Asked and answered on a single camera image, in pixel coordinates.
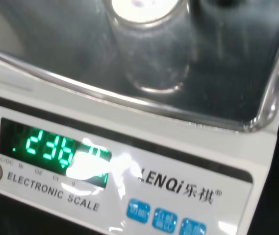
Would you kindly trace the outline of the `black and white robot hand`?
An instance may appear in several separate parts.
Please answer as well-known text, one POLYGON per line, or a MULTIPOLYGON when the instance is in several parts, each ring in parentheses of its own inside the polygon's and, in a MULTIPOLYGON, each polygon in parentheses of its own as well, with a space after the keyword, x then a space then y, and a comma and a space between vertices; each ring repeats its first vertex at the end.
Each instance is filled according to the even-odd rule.
POLYGON ((241 0, 214 0, 216 5, 220 7, 234 7, 241 3, 241 0))

